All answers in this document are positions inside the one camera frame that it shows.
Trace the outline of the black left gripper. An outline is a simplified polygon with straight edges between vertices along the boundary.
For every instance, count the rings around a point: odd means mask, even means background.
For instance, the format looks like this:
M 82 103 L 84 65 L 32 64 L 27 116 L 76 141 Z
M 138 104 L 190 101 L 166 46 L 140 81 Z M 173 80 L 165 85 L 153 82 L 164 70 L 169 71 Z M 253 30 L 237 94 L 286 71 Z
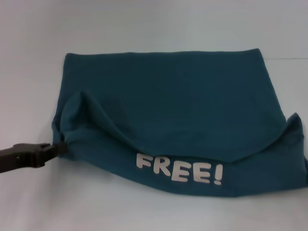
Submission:
M 62 156 L 68 152 L 66 142 L 29 144 L 19 143 L 0 151 L 0 172 L 20 168 L 38 168 L 45 166 L 46 160 Z

